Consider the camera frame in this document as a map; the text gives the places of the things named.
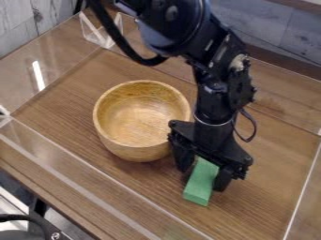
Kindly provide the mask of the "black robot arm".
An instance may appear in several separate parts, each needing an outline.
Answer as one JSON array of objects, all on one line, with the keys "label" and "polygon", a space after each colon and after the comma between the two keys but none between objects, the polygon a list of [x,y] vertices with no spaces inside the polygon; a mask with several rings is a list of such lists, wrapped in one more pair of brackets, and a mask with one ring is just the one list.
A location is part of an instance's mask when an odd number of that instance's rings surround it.
[{"label": "black robot arm", "polygon": [[255,101],[252,60],[247,44],[212,13],[209,0],[113,0],[136,19],[142,39],[156,53],[142,57],[126,40],[102,0],[88,0],[106,32],[138,64],[153,67],[181,57],[192,66],[197,101],[192,122],[169,122],[169,141],[177,168],[184,172],[201,157],[219,167],[211,183],[223,192],[245,178],[253,158],[240,146],[237,116]]}]

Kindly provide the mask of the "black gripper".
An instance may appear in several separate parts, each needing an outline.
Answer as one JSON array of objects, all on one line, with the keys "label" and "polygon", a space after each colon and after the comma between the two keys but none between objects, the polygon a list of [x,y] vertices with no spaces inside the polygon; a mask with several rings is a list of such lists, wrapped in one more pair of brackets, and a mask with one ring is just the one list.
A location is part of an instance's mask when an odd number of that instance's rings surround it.
[{"label": "black gripper", "polygon": [[221,170],[213,190],[224,192],[232,179],[245,179],[253,158],[233,136],[232,123],[207,125],[200,122],[171,120],[169,141],[177,169],[184,173],[200,156]]}]

